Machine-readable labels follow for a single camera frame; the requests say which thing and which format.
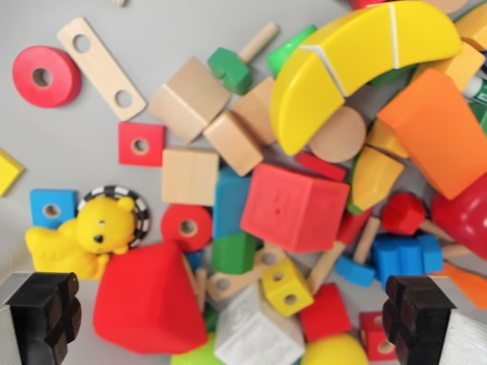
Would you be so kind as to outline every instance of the yellow block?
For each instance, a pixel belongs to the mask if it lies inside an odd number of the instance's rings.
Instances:
[[[413,80],[425,69],[434,68],[439,72],[451,77],[458,90],[463,91],[472,77],[485,62],[485,56],[473,48],[470,44],[463,42],[462,52],[441,61],[426,62],[421,64],[413,76]]]
[[[272,130],[296,154],[345,100],[318,55],[296,49],[279,72],[271,102]]]
[[[365,147],[358,157],[352,178],[352,201],[362,211],[385,199],[404,166],[374,150]]]
[[[325,25],[302,47],[324,51],[322,60],[347,97],[394,67],[391,27],[388,6],[361,9]]]
[[[450,18],[427,2],[392,2],[396,18],[398,68],[447,59],[461,50]]]
[[[7,194],[22,172],[24,172],[24,167],[0,148],[0,196]]]
[[[367,354],[351,335],[342,333],[309,342],[301,365],[368,365]]]
[[[455,25],[462,40],[479,51],[487,50],[487,4],[473,9]]]
[[[396,137],[378,119],[367,135],[366,144],[384,150],[394,156],[408,158],[406,150],[399,144]]]
[[[292,316],[314,302],[303,275],[291,259],[264,271],[262,285],[267,300],[281,316]]]

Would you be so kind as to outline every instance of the yellow cube with holes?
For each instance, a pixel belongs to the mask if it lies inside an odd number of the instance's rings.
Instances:
[[[291,259],[264,271],[262,285],[267,300],[281,316],[292,316],[314,302],[303,275]]]
[[[0,148],[0,196],[5,196],[23,171],[24,167]]]

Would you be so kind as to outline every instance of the red cube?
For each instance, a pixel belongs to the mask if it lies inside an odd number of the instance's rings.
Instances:
[[[261,163],[240,227],[289,252],[331,249],[348,194],[347,184]]]
[[[314,297],[314,303],[299,312],[304,335],[316,341],[352,329],[347,309],[335,283],[323,285]]]
[[[370,361],[395,360],[396,346],[382,327],[382,312],[360,313],[360,339]]]
[[[175,242],[114,255],[100,282],[94,329],[140,354],[182,354],[208,337]]]

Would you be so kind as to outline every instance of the green block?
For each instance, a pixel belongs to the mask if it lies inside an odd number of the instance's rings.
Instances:
[[[203,318],[205,319],[206,331],[214,332],[216,330],[216,322],[218,321],[218,312],[209,303],[205,303]]]
[[[208,66],[232,93],[244,95],[252,87],[252,74],[235,52],[218,48],[208,59]]]
[[[239,275],[252,270],[258,239],[241,231],[233,236],[219,238],[212,244],[213,270]]]
[[[193,351],[173,355],[170,365],[224,365],[215,356],[215,333],[208,333],[208,342]]]
[[[398,68],[394,70],[390,70],[382,75],[377,76],[376,78],[369,81],[369,85],[372,86],[381,86],[384,84],[390,84],[391,82],[397,81],[400,78],[406,76],[406,74],[411,74],[414,70],[416,70],[418,65],[409,65],[404,66],[403,68]]]
[[[470,109],[479,121],[482,130],[487,135],[487,105],[473,101],[469,104]]]
[[[267,65],[269,65],[274,76],[277,76],[281,71],[281,68],[288,61],[288,58],[291,57],[291,54],[299,47],[299,45],[316,31],[317,26],[314,24],[310,25],[267,56]]]

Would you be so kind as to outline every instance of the blue square block with hole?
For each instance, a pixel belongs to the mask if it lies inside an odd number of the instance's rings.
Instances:
[[[370,287],[372,281],[374,281],[374,268],[359,265],[345,256],[338,259],[335,270],[338,275],[343,276],[348,282],[361,287]]]
[[[35,189],[30,191],[32,225],[55,230],[76,217],[76,190]]]
[[[241,231],[240,219],[249,195],[250,177],[238,176],[230,167],[220,169],[213,207],[213,238]]]

